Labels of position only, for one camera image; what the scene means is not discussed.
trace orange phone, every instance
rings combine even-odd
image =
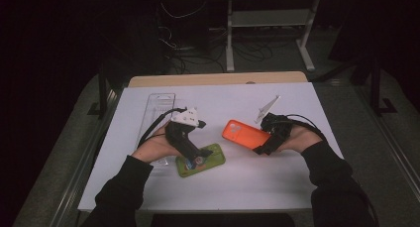
[[[270,134],[237,120],[230,120],[222,137],[248,149],[255,149],[265,143]]]

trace green phone case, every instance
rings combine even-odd
[[[220,148],[219,144],[212,144],[206,147],[203,147],[201,149],[206,149],[213,151],[213,154],[211,154],[209,157],[207,157],[206,162],[204,165],[198,166],[195,168],[195,170],[189,170],[186,167],[185,158],[184,157],[176,157],[176,167],[178,169],[178,174],[181,177],[188,177],[191,175],[194,175],[196,173],[202,172],[204,170],[212,169],[216,166],[220,166],[225,163],[225,155],[222,152],[222,148]]]

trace hand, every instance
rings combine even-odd
[[[167,156],[181,156],[181,153],[169,144],[164,135],[166,125],[167,123],[156,130],[151,135],[151,138],[140,145],[132,153],[132,157],[149,164]]]
[[[278,147],[278,150],[294,150],[298,153],[302,153],[307,148],[321,141],[322,139],[312,131],[302,126],[293,125],[290,137]]]

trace black sleeve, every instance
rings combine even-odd
[[[153,167],[127,156],[120,171],[96,195],[96,207],[82,226],[136,226],[136,209]]]
[[[319,226],[376,226],[369,213],[368,197],[352,178],[350,165],[327,142],[302,152],[317,188],[312,192],[314,224]]]

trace floor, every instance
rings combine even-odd
[[[223,30],[214,33],[216,39],[224,37]],[[314,29],[307,48],[316,70],[308,72],[294,43],[299,28],[238,31],[234,38],[235,72],[299,70],[309,79],[316,78],[340,64],[327,59],[337,33],[331,28]],[[249,42],[249,38],[259,41]],[[210,54],[179,50],[177,55],[171,60],[169,73],[226,69],[223,44],[215,43]],[[342,153],[370,197],[380,226],[420,226],[420,115],[395,79],[383,71],[380,94],[390,99],[397,113],[377,117],[368,106],[369,82],[350,84],[352,71],[351,67],[328,81],[314,83]],[[105,117],[98,119],[92,112],[89,115],[92,105],[99,101],[97,88],[95,76],[80,94],[15,226],[78,226],[87,216],[76,209],[78,200],[118,103],[118,96],[110,93]],[[289,214],[296,226],[313,226],[310,211]],[[140,226],[149,226],[152,216],[138,213],[137,218]]]

